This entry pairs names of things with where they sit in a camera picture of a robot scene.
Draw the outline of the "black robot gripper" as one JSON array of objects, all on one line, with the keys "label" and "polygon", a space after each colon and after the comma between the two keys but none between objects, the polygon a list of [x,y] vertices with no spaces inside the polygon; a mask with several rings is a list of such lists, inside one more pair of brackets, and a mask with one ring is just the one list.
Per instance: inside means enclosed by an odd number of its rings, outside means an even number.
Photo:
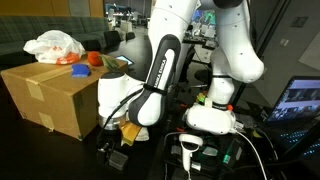
[{"label": "black robot gripper", "polygon": [[99,151],[102,151],[109,156],[114,147],[121,140],[121,131],[117,130],[106,130],[102,129],[97,136],[96,146]]}]

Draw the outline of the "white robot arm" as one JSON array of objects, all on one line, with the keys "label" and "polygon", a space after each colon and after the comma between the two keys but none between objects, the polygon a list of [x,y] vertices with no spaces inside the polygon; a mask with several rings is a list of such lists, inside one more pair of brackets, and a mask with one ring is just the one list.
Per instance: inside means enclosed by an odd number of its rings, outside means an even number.
[{"label": "white robot arm", "polygon": [[158,0],[148,31],[152,60],[144,81],[119,70],[98,80],[98,113],[102,128],[126,114],[140,127],[158,123],[165,115],[171,84],[188,68],[189,47],[183,39],[198,9],[212,10],[218,47],[212,54],[212,75],[203,103],[186,111],[189,127],[215,135],[236,131],[236,118],[228,108],[235,80],[251,83],[261,77],[264,64],[250,39],[249,3],[246,0]]}]

